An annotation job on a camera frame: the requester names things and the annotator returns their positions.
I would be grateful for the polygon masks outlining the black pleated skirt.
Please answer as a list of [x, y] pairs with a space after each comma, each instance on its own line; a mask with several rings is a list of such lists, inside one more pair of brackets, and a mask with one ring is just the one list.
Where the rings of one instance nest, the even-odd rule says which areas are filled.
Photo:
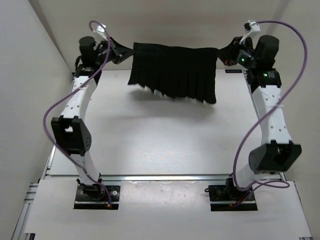
[[134, 43], [129, 85], [214, 105], [218, 49]]

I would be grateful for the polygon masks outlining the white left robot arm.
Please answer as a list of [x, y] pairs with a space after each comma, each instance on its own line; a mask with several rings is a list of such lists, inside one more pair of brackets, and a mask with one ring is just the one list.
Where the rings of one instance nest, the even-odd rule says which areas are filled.
[[89, 186], [87, 194], [93, 200], [100, 200], [105, 194], [101, 175], [95, 168], [90, 155], [92, 136], [85, 125], [85, 115], [92, 94], [98, 86], [103, 62], [120, 64], [131, 57], [133, 49], [117, 43], [114, 39], [97, 43], [92, 36], [79, 40], [80, 56], [76, 64], [73, 89], [66, 106], [59, 117], [51, 120], [51, 127], [57, 145], [72, 158], [79, 174], [78, 183]]

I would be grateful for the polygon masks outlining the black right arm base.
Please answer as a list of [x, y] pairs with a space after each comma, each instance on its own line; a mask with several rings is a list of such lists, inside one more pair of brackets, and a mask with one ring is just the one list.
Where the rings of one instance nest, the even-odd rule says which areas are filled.
[[250, 187], [246, 191], [238, 190], [231, 176], [225, 180], [224, 185], [208, 185], [204, 192], [209, 195], [211, 212], [249, 212], [258, 210], [253, 188]]

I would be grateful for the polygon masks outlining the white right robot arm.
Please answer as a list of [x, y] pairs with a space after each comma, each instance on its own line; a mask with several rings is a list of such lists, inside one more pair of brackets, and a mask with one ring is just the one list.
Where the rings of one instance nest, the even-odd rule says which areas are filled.
[[[237, 36], [218, 51], [218, 58], [225, 66], [241, 65], [247, 70], [246, 84], [257, 116], [255, 123], [243, 137], [236, 151], [232, 167], [232, 183], [224, 193], [230, 200], [238, 199], [244, 191], [262, 178], [286, 172], [302, 153], [294, 143], [285, 121], [282, 107], [281, 78], [274, 68], [280, 41], [263, 35], [253, 45], [250, 37]], [[237, 169], [240, 151], [256, 127], [261, 129], [261, 145], [250, 151], [248, 163]]]

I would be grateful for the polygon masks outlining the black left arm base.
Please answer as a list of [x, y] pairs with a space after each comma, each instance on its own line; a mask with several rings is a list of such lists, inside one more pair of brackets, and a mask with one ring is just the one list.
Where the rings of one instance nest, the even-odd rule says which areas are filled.
[[107, 188], [111, 204], [109, 204], [108, 195], [105, 189], [100, 186], [81, 186], [76, 189], [73, 208], [76, 210], [118, 210], [121, 186], [120, 185], [105, 185]]

